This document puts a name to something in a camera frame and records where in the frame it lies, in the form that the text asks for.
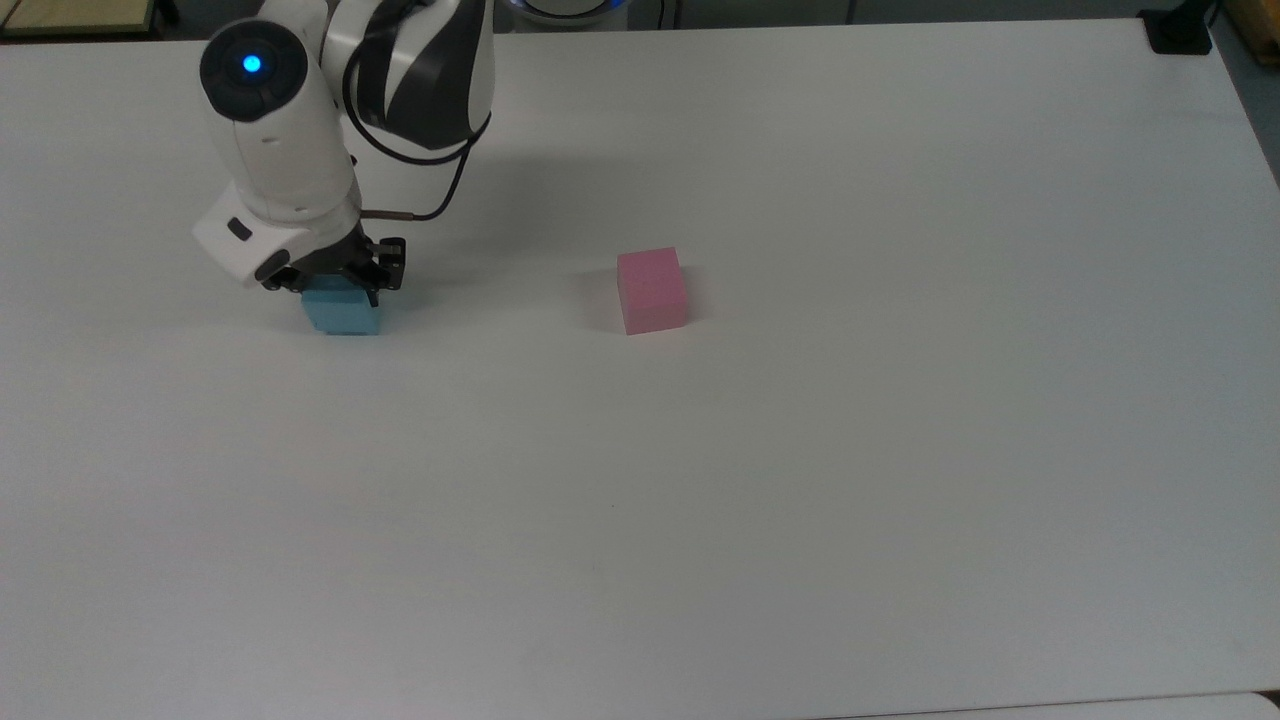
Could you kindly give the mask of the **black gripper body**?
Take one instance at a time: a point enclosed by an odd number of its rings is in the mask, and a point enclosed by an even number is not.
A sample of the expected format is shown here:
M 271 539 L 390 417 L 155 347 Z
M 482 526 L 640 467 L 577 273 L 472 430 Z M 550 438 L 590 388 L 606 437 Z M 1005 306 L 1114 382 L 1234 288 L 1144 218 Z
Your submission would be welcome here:
M 355 225 L 326 247 L 293 259 L 288 268 L 288 290 L 301 292 L 319 275 L 339 275 L 367 292 L 379 291 L 379 265 L 362 225 Z

